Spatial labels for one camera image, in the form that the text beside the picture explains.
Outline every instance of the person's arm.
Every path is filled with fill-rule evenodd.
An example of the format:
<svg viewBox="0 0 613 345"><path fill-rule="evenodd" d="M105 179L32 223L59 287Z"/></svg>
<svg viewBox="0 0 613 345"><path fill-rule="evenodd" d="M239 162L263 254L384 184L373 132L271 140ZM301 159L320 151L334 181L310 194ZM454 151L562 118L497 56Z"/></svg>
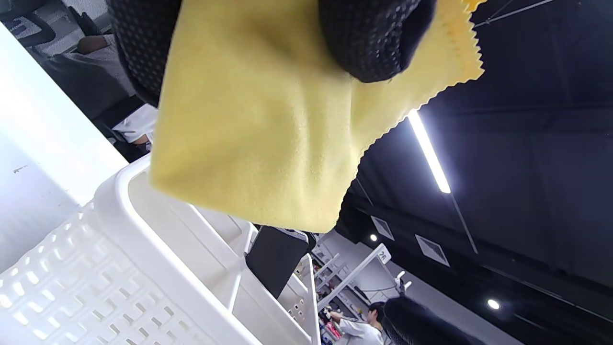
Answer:
<svg viewBox="0 0 613 345"><path fill-rule="evenodd" d="M77 53L87 55L108 46L109 43L104 36L85 36L77 44Z"/></svg>
<svg viewBox="0 0 613 345"><path fill-rule="evenodd" d="M369 327L369 325L367 324L349 321L335 311L330 312L330 318L332 319L332 321L338 324L338 328L340 328L341 331L352 336L359 336L364 334L364 327Z"/></svg>

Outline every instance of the recessed ceiling light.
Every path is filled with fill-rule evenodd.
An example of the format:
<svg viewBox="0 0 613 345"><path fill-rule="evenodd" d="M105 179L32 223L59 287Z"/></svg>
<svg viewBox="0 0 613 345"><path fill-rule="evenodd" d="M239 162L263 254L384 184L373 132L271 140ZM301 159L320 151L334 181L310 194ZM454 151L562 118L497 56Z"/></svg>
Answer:
<svg viewBox="0 0 613 345"><path fill-rule="evenodd" d="M497 300L487 300L487 306L494 310L500 309L500 303Z"/></svg>

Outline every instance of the grey shirt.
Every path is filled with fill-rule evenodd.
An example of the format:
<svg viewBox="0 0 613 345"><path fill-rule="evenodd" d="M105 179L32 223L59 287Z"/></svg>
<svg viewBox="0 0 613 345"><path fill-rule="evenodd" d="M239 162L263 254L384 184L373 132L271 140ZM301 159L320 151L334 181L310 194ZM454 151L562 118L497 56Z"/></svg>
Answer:
<svg viewBox="0 0 613 345"><path fill-rule="evenodd" d="M87 55L65 53L51 56L41 66L89 118L135 94L123 71L113 35L108 46Z"/></svg>

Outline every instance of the white shirt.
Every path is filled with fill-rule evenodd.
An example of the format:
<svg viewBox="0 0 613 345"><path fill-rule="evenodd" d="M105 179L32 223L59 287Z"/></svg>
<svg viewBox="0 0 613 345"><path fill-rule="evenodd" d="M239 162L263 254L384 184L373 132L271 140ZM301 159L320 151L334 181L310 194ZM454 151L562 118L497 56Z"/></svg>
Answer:
<svg viewBox="0 0 613 345"><path fill-rule="evenodd" d="M143 135L153 142L153 129L157 120L158 110L145 104L113 127L113 131L120 132L128 142L134 142Z"/></svg>
<svg viewBox="0 0 613 345"><path fill-rule="evenodd" d="M336 345L384 345L381 331L369 324L341 319L338 325L345 335Z"/></svg>

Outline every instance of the white table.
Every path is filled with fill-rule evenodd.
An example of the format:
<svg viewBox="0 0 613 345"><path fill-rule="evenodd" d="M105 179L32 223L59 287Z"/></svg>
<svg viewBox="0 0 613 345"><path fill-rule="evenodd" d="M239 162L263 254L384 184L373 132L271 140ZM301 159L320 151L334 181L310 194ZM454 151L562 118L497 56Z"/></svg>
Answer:
<svg viewBox="0 0 613 345"><path fill-rule="evenodd" d="M2 25L0 47L4 271L127 162Z"/></svg>

